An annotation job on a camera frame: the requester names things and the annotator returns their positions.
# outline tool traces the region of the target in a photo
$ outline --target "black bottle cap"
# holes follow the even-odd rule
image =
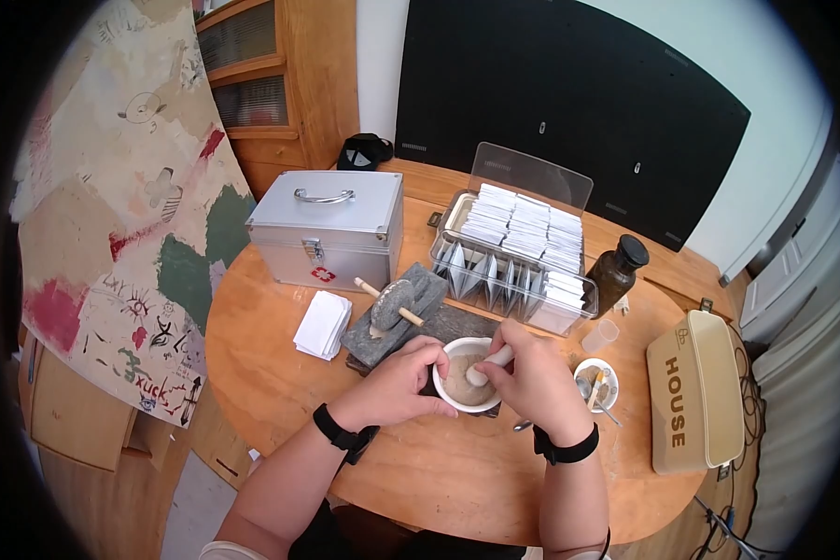
[[[647,252],[647,247],[637,237],[629,234],[619,236],[616,251],[634,268],[640,268],[650,262],[650,253]]]

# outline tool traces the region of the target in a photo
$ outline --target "doodled paper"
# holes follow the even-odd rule
[[[187,0],[110,0],[38,103],[14,176],[23,322],[78,374],[186,427],[254,200]]]

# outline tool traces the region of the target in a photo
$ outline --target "wooden cabinet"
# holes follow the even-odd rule
[[[196,22],[217,112],[256,199],[329,169],[358,132],[355,0],[234,0]]]
[[[93,469],[115,472],[122,454],[161,469],[175,429],[76,374],[30,332],[22,350],[19,397],[31,441]]]

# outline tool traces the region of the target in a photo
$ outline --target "hand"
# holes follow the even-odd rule
[[[448,376],[448,356],[442,346],[431,336],[414,337],[327,410],[350,432],[365,426],[391,426],[424,414],[458,418],[458,411],[444,400],[418,394],[429,377],[427,365],[436,364],[439,375]]]
[[[554,445],[569,447],[591,433],[591,413],[560,357],[554,339],[533,336],[513,319],[495,331],[489,355],[513,348],[513,375],[491,362],[476,364],[517,414],[546,431]]]

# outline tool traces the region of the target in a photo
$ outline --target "brown glass bottle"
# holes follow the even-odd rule
[[[635,285],[635,271],[650,262],[650,253],[635,236],[619,236],[615,251],[601,254],[585,276],[597,285],[597,316],[600,318]],[[593,290],[586,284],[586,307],[594,298]]]

